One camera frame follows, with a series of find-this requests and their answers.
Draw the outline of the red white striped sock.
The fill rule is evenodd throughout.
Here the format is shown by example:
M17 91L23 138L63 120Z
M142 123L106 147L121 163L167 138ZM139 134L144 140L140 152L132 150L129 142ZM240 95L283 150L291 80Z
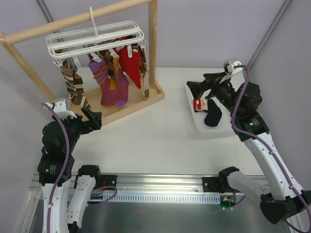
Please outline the red white striped sock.
M206 99L193 99L193 110L194 112L208 112L208 100Z

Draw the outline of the dark navy sock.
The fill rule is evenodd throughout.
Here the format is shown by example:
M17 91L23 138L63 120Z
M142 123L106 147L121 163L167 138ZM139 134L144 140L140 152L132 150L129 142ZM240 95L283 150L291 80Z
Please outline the dark navy sock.
M222 111L212 99L209 99L207 104L208 112L204 119L204 123L207 126L216 127L222 118Z

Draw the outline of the white plastic clip hanger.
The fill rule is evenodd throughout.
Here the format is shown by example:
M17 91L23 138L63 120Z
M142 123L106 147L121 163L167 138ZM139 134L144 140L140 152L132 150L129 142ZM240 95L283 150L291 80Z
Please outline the white plastic clip hanger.
M134 21L122 21L102 26L97 26L93 16L92 7L89 8L92 27L53 33L46 37L47 49L50 56L56 60L57 66L62 65L63 59L75 65L81 66L78 56L90 54L92 60L100 62L99 52L110 51L116 57L116 51L126 48L128 56L132 57L132 46L139 45L145 49L145 36L141 28Z

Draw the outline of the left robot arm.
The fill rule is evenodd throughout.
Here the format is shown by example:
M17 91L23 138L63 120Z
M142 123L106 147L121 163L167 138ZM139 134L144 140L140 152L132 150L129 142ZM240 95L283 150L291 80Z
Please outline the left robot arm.
M73 149L83 134L102 127L102 113L82 108L80 115L61 119L56 112L53 122L43 128L42 157L37 171L44 201L44 233L80 233L91 191L102 184L99 166L83 165L78 170L74 194L68 202L74 158Z

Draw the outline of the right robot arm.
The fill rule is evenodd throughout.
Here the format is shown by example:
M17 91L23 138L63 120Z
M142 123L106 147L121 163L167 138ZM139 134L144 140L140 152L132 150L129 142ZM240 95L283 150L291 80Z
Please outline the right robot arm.
M245 176L231 166L219 172L216 181L208 184L214 192L237 190L259 204L265 218L272 224L287 222L303 211L311 212L311 192L296 181L275 148L269 129L258 112L262 102L257 84L245 80L235 90L225 72L204 74L202 82L188 81L194 104L208 91L207 103L216 98L229 112L234 133L251 151L268 182L268 188Z

